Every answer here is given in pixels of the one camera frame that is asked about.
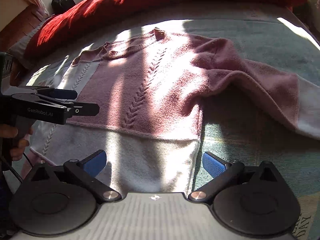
bed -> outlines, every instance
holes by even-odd
[[[320,46],[290,10],[270,4],[221,1],[184,2],[158,8],[156,13],[154,10],[140,12],[121,22],[101,27],[37,61],[34,73],[27,76],[23,84],[59,87],[70,64],[84,51],[97,49],[105,42],[148,33],[155,27],[171,33],[230,39],[242,58],[295,72],[320,86]],[[36,122],[34,128],[36,132],[31,137],[31,147],[41,152],[48,137],[48,128],[40,122]],[[56,165],[70,157],[81,159],[91,153],[87,149],[75,149],[66,156],[50,153],[50,148],[42,153],[44,159]],[[301,216],[294,235],[298,239],[312,240],[320,235],[318,140],[289,131],[257,108],[244,93],[230,86],[221,94],[205,100],[201,140],[196,149],[189,190],[195,190],[212,179],[202,165],[205,151],[226,161],[240,160],[246,165],[259,165],[263,160],[271,160],[300,202]],[[15,162],[14,168],[21,171],[24,162]],[[107,165],[97,178],[110,184],[106,177],[115,168]],[[5,175],[12,191],[15,191],[19,186],[17,181],[10,173]]]

screw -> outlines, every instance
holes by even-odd
[[[191,197],[194,199],[204,199],[207,197],[207,194],[203,191],[195,191],[191,193]]]
[[[103,197],[105,199],[115,199],[119,196],[119,193],[113,190],[110,191],[106,191],[105,193],[103,193]]]

cable knit pattern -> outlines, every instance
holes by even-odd
[[[154,138],[198,139],[199,99],[232,83],[274,119],[296,128],[297,75],[241,59],[228,39],[154,29],[108,43],[96,53],[99,66],[77,100],[98,103],[100,112],[74,116],[69,123]]]
[[[148,78],[146,78],[143,81],[143,83],[141,83],[141,86],[139,87],[137,93],[134,95],[131,105],[129,106],[129,110],[127,111],[126,116],[124,117],[124,121],[122,123],[122,126],[124,128],[130,129],[133,127],[133,122],[136,119],[139,109],[142,107],[147,90],[150,87],[151,82],[155,78],[157,69],[159,67],[162,57],[164,56],[164,53],[165,49],[158,50],[155,59],[151,62],[150,69],[148,71]]]

